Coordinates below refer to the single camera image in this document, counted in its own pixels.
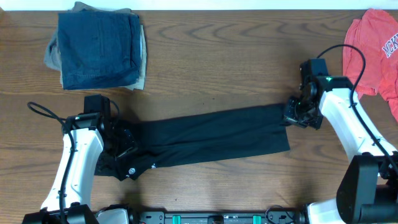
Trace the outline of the black t-shirt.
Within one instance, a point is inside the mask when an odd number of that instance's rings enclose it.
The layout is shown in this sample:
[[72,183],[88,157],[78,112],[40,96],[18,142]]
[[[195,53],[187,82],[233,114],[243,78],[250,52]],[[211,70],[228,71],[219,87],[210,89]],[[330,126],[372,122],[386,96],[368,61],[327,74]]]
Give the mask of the black t-shirt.
[[148,169],[288,151],[283,110],[273,104],[135,124],[122,120],[116,127],[131,130],[138,150],[99,159],[95,175],[136,180]]

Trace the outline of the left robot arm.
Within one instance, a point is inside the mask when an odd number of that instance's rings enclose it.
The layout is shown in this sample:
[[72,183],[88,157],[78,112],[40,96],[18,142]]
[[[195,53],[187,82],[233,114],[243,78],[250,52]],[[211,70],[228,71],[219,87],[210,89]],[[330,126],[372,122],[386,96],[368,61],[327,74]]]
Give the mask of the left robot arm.
[[103,95],[84,99],[82,113],[60,118],[48,108],[29,102],[28,108],[57,120],[62,126],[63,152],[52,188],[36,213],[24,223],[139,223],[140,216],[128,205],[110,205],[98,212],[90,208],[91,191],[99,159],[113,160],[129,136],[117,130],[111,117],[113,101]]

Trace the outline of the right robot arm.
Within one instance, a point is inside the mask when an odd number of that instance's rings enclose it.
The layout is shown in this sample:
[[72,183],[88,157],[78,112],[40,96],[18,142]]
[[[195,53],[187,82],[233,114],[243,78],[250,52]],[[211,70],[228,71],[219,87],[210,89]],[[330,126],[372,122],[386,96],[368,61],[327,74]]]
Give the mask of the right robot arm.
[[308,204],[302,223],[397,222],[397,149],[363,110],[347,77],[329,75],[326,62],[300,65],[301,95],[289,98],[284,121],[319,129],[327,119],[349,160],[335,198]]

